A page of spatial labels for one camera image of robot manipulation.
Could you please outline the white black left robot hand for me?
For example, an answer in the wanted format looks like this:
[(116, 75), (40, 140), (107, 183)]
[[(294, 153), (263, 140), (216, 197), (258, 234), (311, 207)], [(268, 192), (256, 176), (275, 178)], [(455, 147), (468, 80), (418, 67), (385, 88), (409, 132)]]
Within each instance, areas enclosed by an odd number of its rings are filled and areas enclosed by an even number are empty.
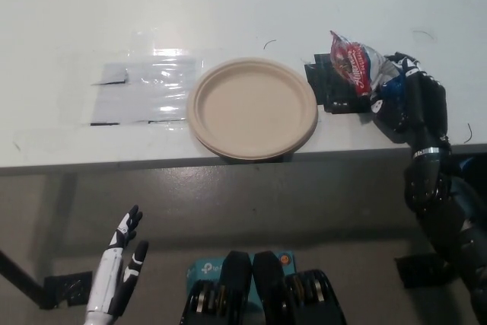
[(135, 290), (148, 252), (148, 242), (140, 241), (127, 266), (123, 251), (136, 236), (142, 219), (138, 206), (123, 217), (101, 257), (86, 308), (84, 323), (114, 324), (125, 312)]

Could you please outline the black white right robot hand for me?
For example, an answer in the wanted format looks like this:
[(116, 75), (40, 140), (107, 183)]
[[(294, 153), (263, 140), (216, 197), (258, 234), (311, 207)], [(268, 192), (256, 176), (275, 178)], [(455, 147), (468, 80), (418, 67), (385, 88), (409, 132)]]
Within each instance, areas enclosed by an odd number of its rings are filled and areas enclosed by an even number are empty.
[(409, 55), (394, 53), (385, 59), (398, 75), (382, 81), (371, 95), (375, 125), (389, 140), (406, 143), (414, 152), (450, 151), (444, 86)]

